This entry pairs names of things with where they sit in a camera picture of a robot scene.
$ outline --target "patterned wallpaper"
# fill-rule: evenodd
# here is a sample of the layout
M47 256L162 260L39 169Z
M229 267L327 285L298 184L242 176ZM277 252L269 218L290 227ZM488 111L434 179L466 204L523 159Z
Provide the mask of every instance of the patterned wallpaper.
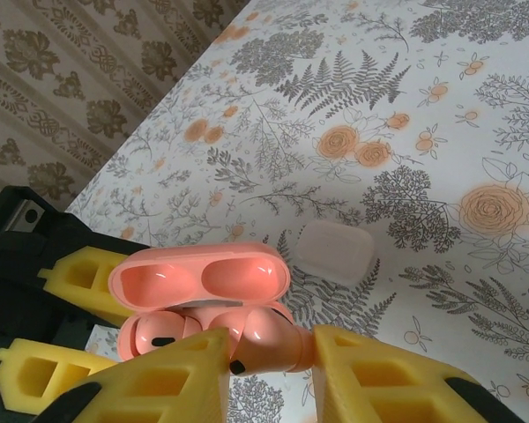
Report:
M0 0L0 190L63 209L244 0Z

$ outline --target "floral tablecloth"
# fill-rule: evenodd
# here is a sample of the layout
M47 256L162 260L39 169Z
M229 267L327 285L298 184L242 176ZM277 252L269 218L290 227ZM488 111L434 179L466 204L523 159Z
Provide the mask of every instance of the floral tablecloth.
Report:
M253 0L69 211L289 263L312 219L360 226L369 275L293 266L295 319L451 363L529 422L529 0ZM234 378L229 416L316 421L310 372Z

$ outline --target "yellow foam block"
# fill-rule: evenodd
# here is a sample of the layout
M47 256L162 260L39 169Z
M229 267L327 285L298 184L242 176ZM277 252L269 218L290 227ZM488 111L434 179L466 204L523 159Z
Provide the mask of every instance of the yellow foam block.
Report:
M116 326L133 312L117 301L108 290L108 276L128 256L84 247L55 263L52 270L41 269L47 282L43 289Z
M101 391L74 423L225 422L227 329L207 330L86 378Z
M468 374L334 326L314 327L319 423L485 423L445 382Z
M4 408L39 414L90 374L115 361L57 345L14 339L0 349L0 395Z

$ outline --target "yellow foam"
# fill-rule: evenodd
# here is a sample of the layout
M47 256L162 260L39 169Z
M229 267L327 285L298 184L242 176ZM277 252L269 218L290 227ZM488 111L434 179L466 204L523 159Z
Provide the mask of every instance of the yellow foam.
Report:
M207 330L125 361L82 383L101 391L74 423L225 422L227 329Z
M57 260L52 270L41 269L39 276L47 280L45 291L119 327L133 312L109 293L108 276L125 258L124 254L84 247Z
M318 423L485 423L444 381L468 374L335 326L314 327Z
M87 376L116 364L88 352L27 339L0 349L0 395L4 408L39 414Z

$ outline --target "black rubber tip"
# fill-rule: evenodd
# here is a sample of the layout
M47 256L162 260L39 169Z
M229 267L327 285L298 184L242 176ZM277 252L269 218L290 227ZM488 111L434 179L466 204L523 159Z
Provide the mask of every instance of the black rubber tip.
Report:
M483 386L459 377L450 377L445 382L488 423L525 423Z
M89 382L69 390L57 398L32 423L72 423L101 391L97 382Z
M286 320L288 320L288 322L289 322L290 324L292 324L292 322L290 322L290 319L288 319L285 315L283 315L282 313L280 313L276 308L272 308L272 311L273 311L274 313L276 313L277 315L281 315L281 316L284 317Z
M151 341L152 346L165 346L175 342L174 338L153 338Z
M239 360L235 360L229 364L229 370L231 370L231 373L234 375L240 375L245 372L245 366Z

